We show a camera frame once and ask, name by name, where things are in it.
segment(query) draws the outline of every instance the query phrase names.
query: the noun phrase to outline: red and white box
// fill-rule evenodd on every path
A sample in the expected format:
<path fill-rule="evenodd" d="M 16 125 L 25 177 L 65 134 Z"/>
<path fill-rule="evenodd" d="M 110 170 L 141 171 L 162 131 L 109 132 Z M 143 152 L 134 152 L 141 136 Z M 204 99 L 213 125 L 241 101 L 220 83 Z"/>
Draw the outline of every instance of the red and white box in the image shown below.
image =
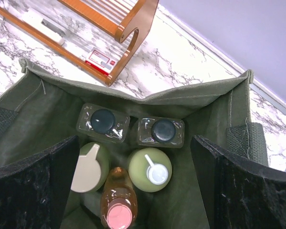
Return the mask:
<path fill-rule="evenodd" d="M 93 48 L 88 54 L 85 62 L 102 74 L 109 75 L 118 61 L 110 58 L 96 48 Z"/>

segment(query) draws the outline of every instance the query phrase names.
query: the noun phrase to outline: baseboard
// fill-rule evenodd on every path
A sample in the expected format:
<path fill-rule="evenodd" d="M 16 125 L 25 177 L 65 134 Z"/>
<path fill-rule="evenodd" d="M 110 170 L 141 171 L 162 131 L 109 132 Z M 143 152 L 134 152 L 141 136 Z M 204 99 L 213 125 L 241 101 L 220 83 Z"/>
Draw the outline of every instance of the baseboard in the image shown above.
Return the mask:
<path fill-rule="evenodd" d="M 193 31 L 190 27 L 184 24 L 177 17 L 172 15 L 163 6 L 159 6 L 158 10 L 161 13 L 157 13 L 156 16 L 166 22 L 169 26 L 175 29 L 178 33 L 183 35 L 189 41 L 197 44 L 195 41 L 199 41 L 198 48 L 202 49 L 207 55 L 211 56 L 215 61 L 221 64 L 224 68 L 230 71 L 233 75 L 240 75 L 245 72 L 245 69 L 236 64 L 233 60 L 223 54 L 220 50 L 214 47 L 209 41 L 207 41 L 200 34 Z M 266 88 L 257 79 L 254 79 L 251 84 L 251 88 L 259 93 L 263 98 L 269 101 L 275 108 L 286 115 L 286 103 L 275 95 L 272 91 Z"/>

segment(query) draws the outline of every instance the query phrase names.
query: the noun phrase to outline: brown bottle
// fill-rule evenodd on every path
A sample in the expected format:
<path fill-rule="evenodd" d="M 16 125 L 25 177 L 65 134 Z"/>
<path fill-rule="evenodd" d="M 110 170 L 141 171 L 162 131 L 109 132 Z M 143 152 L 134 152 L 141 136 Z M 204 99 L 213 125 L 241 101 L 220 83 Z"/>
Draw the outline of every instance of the brown bottle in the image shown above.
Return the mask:
<path fill-rule="evenodd" d="M 127 229 L 138 215 L 137 196 L 127 171 L 112 169 L 101 197 L 101 221 L 110 229 Z"/>

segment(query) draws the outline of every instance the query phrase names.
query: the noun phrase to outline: pink bottle cap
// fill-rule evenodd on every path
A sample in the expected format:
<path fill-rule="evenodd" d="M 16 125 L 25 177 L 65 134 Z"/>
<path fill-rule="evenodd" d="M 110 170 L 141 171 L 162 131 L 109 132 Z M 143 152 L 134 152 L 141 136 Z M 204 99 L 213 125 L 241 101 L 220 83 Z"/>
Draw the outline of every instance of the pink bottle cap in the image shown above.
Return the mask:
<path fill-rule="evenodd" d="M 127 229 L 133 219 L 133 214 L 123 198 L 117 198 L 109 204 L 107 223 L 110 229 Z"/>

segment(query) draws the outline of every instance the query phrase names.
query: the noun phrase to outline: green tote bag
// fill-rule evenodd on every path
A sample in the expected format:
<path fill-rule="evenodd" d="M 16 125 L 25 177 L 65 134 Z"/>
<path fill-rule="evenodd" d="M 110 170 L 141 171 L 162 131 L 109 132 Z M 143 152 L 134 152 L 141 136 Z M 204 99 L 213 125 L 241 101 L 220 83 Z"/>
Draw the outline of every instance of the green tote bag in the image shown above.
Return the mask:
<path fill-rule="evenodd" d="M 184 146 L 164 149 L 173 165 L 169 184 L 156 193 L 135 190 L 139 215 L 132 228 L 209 228 L 191 156 L 194 135 L 267 166 L 263 128 L 250 117 L 251 70 L 237 78 L 182 86 L 137 99 L 111 88 L 52 76 L 26 59 L 20 64 L 24 76 L 0 97 L 0 180 L 5 179 L 0 187 L 6 186 L 0 191 L 0 208 L 4 206 L 2 212 L 9 214 L 0 221 L 1 228 L 103 228 L 100 192 L 92 196 L 70 192 L 79 148 L 92 141 L 76 131 L 84 103 L 128 114 L 130 128 L 138 117 L 147 115 L 179 118 L 185 123 Z M 134 150 L 129 139 L 106 143 L 114 166 L 126 166 Z M 13 204 L 16 198 L 21 201 Z M 28 209 L 35 202 L 38 206 L 32 213 Z"/>

